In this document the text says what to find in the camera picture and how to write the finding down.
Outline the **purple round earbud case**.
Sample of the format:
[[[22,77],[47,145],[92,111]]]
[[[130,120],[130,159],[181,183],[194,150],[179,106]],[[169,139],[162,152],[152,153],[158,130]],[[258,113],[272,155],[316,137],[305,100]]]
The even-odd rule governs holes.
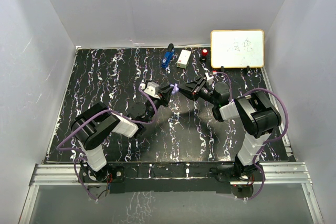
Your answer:
[[[179,87],[178,87],[177,83],[175,83],[175,84],[170,84],[170,87],[173,88],[173,90],[172,90],[172,94],[176,94],[176,93],[179,91]]]

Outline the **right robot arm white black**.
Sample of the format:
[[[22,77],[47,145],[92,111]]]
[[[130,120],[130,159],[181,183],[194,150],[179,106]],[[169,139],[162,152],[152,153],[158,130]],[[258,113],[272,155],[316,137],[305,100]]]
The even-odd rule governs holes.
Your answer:
[[[281,124],[281,116],[261,91],[231,99],[231,88],[224,82],[212,84],[212,79],[200,77],[192,82],[178,84],[178,91],[186,98],[199,98],[213,105],[212,113],[219,122],[240,118],[245,138],[231,167],[213,169],[219,176],[247,180],[257,170],[258,151],[265,146],[272,132]]]

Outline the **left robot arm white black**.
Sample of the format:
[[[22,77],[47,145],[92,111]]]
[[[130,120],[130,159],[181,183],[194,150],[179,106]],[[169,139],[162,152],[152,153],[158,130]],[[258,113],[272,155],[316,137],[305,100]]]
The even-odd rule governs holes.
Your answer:
[[[161,88],[152,81],[141,83],[139,91],[147,101],[129,107],[127,116],[107,108],[102,102],[80,114],[71,126],[71,136],[79,141],[86,157],[87,167],[82,168],[83,174],[97,182],[107,179],[109,168],[102,147],[105,139],[111,133],[127,138],[142,134],[145,126],[156,120],[159,107],[167,107],[171,95],[178,90],[173,84]]]

